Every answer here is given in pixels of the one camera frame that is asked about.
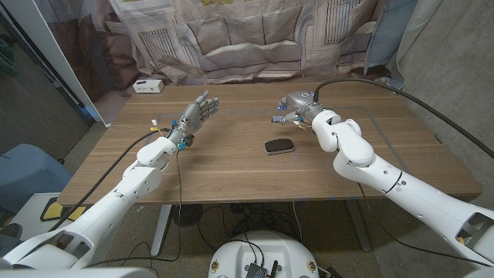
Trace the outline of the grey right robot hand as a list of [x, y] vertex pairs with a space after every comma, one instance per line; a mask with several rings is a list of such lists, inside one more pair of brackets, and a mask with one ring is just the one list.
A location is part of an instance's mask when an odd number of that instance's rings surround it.
[[324, 111], [321, 104], [314, 100], [314, 93], [311, 93], [310, 91], [288, 93], [279, 101], [276, 109], [286, 110], [288, 107], [292, 107], [294, 111], [285, 116], [272, 116], [272, 122], [280, 124], [299, 124], [300, 122], [303, 122], [303, 120], [306, 120], [307, 124], [311, 124], [313, 119]]

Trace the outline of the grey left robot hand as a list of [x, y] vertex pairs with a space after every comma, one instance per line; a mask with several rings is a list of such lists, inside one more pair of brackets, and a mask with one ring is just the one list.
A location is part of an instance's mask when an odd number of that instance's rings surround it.
[[197, 132], [202, 123], [218, 111], [218, 98], [207, 98], [207, 96], [208, 91], [206, 90], [185, 108], [178, 122], [167, 134], [167, 139], [178, 147], [190, 147], [192, 145], [193, 133]]

